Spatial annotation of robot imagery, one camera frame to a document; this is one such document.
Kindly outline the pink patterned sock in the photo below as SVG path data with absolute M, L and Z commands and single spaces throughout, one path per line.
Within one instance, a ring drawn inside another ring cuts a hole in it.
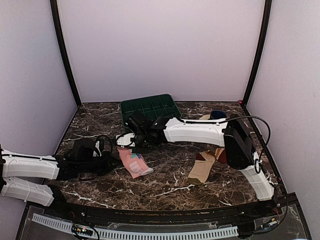
M 143 156 L 138 153 L 132 153 L 128 148 L 117 147 L 119 158 L 125 169 L 130 173 L 133 179 L 152 174 L 154 169 L 149 167 Z

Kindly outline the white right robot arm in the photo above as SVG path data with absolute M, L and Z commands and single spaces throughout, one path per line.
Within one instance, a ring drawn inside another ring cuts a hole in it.
M 163 115 L 151 120 L 135 111 L 124 122 L 130 133 L 115 137 L 115 145 L 131 148 L 140 153 L 143 148 L 162 143 L 192 142 L 210 144 L 224 148 L 226 163 L 240 171 L 255 191 L 260 201 L 255 205 L 255 213 L 266 217 L 275 208 L 272 200 L 275 185 L 270 175 L 262 167 L 250 132 L 241 116 L 220 119 L 180 119 Z

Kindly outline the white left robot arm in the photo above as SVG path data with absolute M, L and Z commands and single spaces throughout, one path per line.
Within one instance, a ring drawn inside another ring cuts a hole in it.
M 54 186 L 36 184 L 27 178 L 67 181 L 81 174 L 103 176 L 119 165 L 111 152 L 93 146 L 80 146 L 68 155 L 23 155 L 0 151 L 0 195 L 24 202 L 33 202 L 67 218 L 70 206 L 63 201 L 61 191 Z

